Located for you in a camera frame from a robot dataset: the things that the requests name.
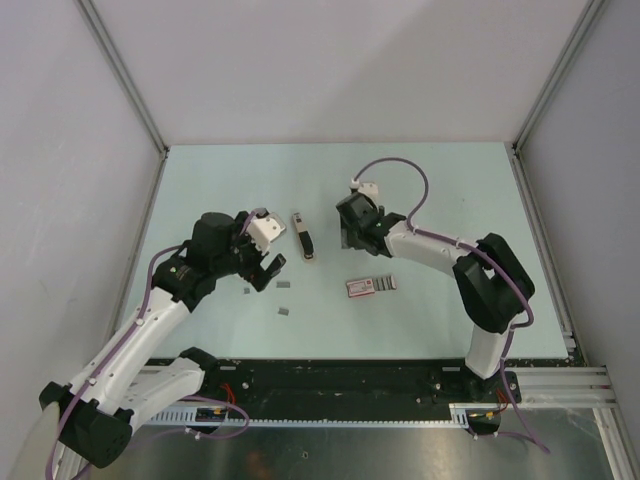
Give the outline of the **red white staple box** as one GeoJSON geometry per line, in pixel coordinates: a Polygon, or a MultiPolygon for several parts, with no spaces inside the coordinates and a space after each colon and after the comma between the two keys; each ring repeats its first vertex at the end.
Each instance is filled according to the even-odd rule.
{"type": "Polygon", "coordinates": [[[378,292],[394,291],[398,288],[392,274],[349,280],[345,283],[347,296],[351,299],[367,297],[378,292]]]}

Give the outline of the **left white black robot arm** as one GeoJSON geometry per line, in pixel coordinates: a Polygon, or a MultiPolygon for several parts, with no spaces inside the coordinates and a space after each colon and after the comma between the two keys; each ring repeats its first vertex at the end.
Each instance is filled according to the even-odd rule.
{"type": "Polygon", "coordinates": [[[195,395],[207,400],[221,387],[216,360],[196,348],[179,355],[168,370],[140,384],[135,377],[156,348],[216,288],[237,276],[263,291],[286,263],[278,254],[262,264],[286,230],[266,209],[236,216],[203,214],[189,239],[156,253],[149,262],[144,294],[131,317],[88,365],[64,385],[49,382],[41,407],[59,407],[54,440],[91,466],[112,464],[138,428],[172,403],[195,395]]]}

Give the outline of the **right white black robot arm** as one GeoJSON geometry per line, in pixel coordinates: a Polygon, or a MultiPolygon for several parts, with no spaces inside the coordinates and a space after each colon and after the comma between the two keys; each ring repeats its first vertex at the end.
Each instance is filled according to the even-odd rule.
{"type": "Polygon", "coordinates": [[[428,232],[401,214],[386,213],[360,192],[351,193],[336,209],[347,247],[416,262],[455,280],[473,323],[461,388],[473,401],[486,400],[496,391],[497,379],[506,378],[514,331],[534,322],[529,300],[535,285],[506,240],[489,233],[471,244],[428,232]]]}

